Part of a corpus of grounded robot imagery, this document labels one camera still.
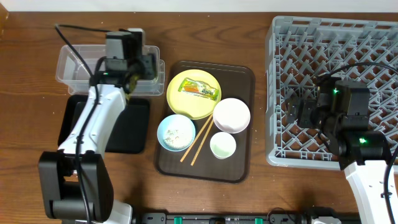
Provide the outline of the grey dishwasher rack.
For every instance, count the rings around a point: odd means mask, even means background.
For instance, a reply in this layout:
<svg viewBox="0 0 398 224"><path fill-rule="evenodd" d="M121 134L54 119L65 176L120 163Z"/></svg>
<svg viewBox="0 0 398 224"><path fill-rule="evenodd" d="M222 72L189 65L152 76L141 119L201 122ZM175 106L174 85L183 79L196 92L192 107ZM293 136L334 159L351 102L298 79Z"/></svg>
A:
<svg viewBox="0 0 398 224"><path fill-rule="evenodd" d="M266 36L266 160L272 166L339 168L314 129L286 120L286 99L315 99L317 76L367 84L369 127L397 146L397 23L277 16Z"/></svg>

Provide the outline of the pile of rice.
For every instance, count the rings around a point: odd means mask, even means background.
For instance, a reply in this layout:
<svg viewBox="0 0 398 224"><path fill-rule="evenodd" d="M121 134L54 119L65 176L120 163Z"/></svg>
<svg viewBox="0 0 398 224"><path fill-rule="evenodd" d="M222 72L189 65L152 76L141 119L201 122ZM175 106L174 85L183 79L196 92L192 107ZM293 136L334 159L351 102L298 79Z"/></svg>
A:
<svg viewBox="0 0 398 224"><path fill-rule="evenodd" d="M164 134L164 142L173 149L182 149L189 143L189 136L178 129L168 129Z"/></svg>

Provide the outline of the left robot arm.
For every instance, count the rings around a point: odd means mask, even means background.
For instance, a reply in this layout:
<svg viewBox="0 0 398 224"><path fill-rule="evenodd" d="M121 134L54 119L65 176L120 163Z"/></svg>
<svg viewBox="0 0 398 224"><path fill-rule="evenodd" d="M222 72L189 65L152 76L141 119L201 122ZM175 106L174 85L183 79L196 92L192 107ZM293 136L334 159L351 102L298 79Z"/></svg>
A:
<svg viewBox="0 0 398 224"><path fill-rule="evenodd" d="M133 207L114 198L104 154L144 148L149 103L128 99L139 79L156 73L152 54L98 60L85 107L70 134L39 159L46 216L72 223L134 222Z"/></svg>

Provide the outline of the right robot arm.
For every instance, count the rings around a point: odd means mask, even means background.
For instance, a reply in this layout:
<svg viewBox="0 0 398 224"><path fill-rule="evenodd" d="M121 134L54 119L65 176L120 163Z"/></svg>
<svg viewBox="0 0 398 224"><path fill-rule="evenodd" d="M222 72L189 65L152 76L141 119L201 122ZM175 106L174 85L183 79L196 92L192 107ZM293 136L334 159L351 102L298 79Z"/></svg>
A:
<svg viewBox="0 0 398 224"><path fill-rule="evenodd" d="M337 156L354 193L362 223L397 223L397 190L385 134L369 129L370 90L366 84L332 77L318 85L315 99L290 97L287 122L317 129L326 149Z"/></svg>

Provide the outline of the light blue bowl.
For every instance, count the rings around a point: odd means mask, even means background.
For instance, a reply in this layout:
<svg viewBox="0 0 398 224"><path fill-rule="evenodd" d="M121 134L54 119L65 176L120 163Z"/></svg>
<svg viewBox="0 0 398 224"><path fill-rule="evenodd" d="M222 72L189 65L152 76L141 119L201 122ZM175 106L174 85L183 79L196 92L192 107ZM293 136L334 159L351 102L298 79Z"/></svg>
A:
<svg viewBox="0 0 398 224"><path fill-rule="evenodd" d="M164 118L157 128L159 144L171 152L186 150L195 139L193 121L184 115L172 114Z"/></svg>

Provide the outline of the yellow plate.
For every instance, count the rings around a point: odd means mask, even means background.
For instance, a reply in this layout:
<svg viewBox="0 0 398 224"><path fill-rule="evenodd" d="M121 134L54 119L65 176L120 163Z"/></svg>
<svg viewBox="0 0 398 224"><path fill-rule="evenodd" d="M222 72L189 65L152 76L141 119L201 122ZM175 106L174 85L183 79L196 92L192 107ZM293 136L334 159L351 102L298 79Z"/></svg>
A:
<svg viewBox="0 0 398 224"><path fill-rule="evenodd" d="M178 92L181 82L185 78L201 81L220 90L216 101ZM209 72L199 69L189 69L178 73L167 87L167 103L175 114L182 114L190 119L202 119L212 114L215 106L221 100L221 86L218 80Z"/></svg>

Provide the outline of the clear plastic waste bin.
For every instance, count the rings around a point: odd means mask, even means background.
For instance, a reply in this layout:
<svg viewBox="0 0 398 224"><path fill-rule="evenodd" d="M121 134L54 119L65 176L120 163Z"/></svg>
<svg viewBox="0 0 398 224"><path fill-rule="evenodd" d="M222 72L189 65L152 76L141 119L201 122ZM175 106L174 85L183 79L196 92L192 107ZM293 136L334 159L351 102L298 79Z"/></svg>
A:
<svg viewBox="0 0 398 224"><path fill-rule="evenodd" d="M98 59L106 54L104 45L75 45L90 70L94 70ZM160 59L160 50L154 45L143 47L144 54L156 54L158 74L151 80L139 80L132 96L160 96L164 93L165 63ZM58 58L56 80L68 86L71 95L86 95L90 75L69 46L64 45Z"/></svg>

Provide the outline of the pink white bowl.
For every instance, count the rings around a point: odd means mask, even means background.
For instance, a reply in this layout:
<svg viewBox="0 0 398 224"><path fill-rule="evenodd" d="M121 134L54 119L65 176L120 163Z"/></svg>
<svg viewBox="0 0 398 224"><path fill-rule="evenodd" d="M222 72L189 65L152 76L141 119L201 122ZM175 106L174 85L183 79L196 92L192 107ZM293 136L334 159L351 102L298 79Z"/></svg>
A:
<svg viewBox="0 0 398 224"><path fill-rule="evenodd" d="M237 98L221 100L213 110L213 121L218 129L230 134L245 130L251 120L251 114L245 102Z"/></svg>

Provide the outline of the black waste tray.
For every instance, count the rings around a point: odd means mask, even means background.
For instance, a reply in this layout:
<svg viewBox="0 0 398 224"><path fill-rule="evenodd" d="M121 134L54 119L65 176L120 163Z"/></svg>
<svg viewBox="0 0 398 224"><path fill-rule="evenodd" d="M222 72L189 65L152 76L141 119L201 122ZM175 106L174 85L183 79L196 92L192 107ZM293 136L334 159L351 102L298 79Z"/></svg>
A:
<svg viewBox="0 0 398 224"><path fill-rule="evenodd" d="M88 97L72 95L67 101L58 143L66 140L74 128ZM125 110L119 115L109 141L106 152L138 154L146 144L149 125L150 101L144 98L132 98Z"/></svg>

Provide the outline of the white green cup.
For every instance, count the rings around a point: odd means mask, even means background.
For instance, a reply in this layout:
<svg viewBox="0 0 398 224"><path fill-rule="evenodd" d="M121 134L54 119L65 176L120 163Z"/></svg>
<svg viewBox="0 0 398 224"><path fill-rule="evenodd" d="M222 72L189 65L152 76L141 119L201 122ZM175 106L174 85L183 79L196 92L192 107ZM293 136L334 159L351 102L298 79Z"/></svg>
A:
<svg viewBox="0 0 398 224"><path fill-rule="evenodd" d="M210 149L217 159L231 157L236 151L235 138L226 132L218 132L210 139Z"/></svg>

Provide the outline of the brown serving tray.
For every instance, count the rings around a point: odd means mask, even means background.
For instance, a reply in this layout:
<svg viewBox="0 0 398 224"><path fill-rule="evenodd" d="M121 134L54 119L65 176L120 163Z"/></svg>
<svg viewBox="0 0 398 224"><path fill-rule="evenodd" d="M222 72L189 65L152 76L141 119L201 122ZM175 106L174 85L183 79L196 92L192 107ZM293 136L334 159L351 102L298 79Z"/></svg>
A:
<svg viewBox="0 0 398 224"><path fill-rule="evenodd" d="M205 62L179 61L171 67L169 80L178 73L189 69L204 70L212 74L221 85L222 99L237 98L245 102L251 111L253 110L256 79L249 68ZM249 169L252 121L249 122L244 131L233 134L236 141L236 150L226 159L216 158L210 149L210 139L218 132L220 130L213 125L194 165L191 165L191 162L200 145L200 141L195 143L184 161L180 160L184 155L183 151L172 152L158 144L155 154L155 168L161 174L176 177L227 183L241 182L247 176Z"/></svg>

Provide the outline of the wooden chopstick left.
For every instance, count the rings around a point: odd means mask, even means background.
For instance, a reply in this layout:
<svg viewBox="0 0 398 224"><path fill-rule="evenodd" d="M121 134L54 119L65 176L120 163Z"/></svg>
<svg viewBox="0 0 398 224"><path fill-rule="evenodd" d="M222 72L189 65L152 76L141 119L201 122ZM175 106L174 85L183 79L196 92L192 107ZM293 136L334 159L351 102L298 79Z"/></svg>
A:
<svg viewBox="0 0 398 224"><path fill-rule="evenodd" d="M210 116L208 117L208 119L205 121L204 125L201 127L201 129L199 130L198 134L195 136L193 142L191 143L191 145L188 147L188 149L185 151L185 154L182 156L182 158L180 159L180 162L183 162L186 158L186 156L189 154L191 148L193 147L193 145L196 143L197 139L200 137L200 135L202 134L203 130L206 128L206 126L208 125L208 123L211 121L213 116L213 113L210 114Z"/></svg>

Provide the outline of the wooden chopstick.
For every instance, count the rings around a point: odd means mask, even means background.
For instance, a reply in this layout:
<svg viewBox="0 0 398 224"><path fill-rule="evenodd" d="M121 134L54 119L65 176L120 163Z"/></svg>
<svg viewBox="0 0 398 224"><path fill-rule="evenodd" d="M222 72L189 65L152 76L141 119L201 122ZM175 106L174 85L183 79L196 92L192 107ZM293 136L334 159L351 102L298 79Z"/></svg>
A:
<svg viewBox="0 0 398 224"><path fill-rule="evenodd" d="M188 149L185 151L185 154L182 156L182 158L180 159L180 162L183 162L186 158L186 156L189 154L191 148L193 147L193 145L196 143L197 139L200 137L200 135L202 134L203 130L206 128L206 126L208 125L208 123L211 121L213 116L213 113L210 114L210 116L208 117L208 119L205 121L204 125L201 127L201 129L199 130L198 134L195 136L193 142L191 143L191 145L188 147Z"/></svg>
<svg viewBox="0 0 398 224"><path fill-rule="evenodd" d="M199 145L199 147L198 147L198 149L197 149L197 151L195 153L195 156L194 156L194 158L193 158L193 160L192 160L192 162L190 164L191 166L194 166L194 164L195 164L195 162L197 160L197 157L198 157L199 153L201 152L201 149L202 149L202 147L203 147L203 145L204 145L204 143L205 143L205 141L207 139L207 136L208 136L209 132L212 129L212 125L213 125L213 118L212 118L212 116L210 116L208 118L208 121L206 122L206 125L205 125L205 127L207 127L205 135L204 135L203 139L201 140L201 143L200 143L200 145Z"/></svg>

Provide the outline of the green orange snack wrapper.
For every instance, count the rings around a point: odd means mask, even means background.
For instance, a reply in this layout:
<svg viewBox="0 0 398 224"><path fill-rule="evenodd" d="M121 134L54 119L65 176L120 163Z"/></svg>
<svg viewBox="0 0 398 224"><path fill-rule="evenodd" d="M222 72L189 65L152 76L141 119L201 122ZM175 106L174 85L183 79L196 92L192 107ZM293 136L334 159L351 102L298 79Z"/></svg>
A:
<svg viewBox="0 0 398 224"><path fill-rule="evenodd" d="M179 88L178 92L184 92L189 95L199 96L209 100L216 101L220 94L220 90L210 86L209 84L201 81L185 78Z"/></svg>

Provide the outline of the wooden chopstick right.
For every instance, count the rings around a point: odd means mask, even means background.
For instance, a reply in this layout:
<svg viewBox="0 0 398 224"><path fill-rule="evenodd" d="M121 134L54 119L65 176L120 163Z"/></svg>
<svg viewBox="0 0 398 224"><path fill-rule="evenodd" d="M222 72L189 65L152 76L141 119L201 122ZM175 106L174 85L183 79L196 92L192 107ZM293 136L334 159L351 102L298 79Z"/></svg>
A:
<svg viewBox="0 0 398 224"><path fill-rule="evenodd" d="M199 153L201 152L201 149L202 149L202 147L203 147L203 145L204 145L204 143L205 143L205 141L207 139L207 136L208 136L209 132L212 129L212 125L213 125L213 118L212 118L212 116L210 116L208 118L208 121L206 122L206 125L205 125L205 127L207 127L205 135L204 135L203 139L201 140L201 143L200 143L200 145L199 145L199 147L198 147L198 149L197 149L197 151L195 153L195 156L194 156L194 158L193 158L193 160L192 160L192 162L190 164L191 166L194 166L194 164L195 164L195 162L197 160L197 157L198 157Z"/></svg>

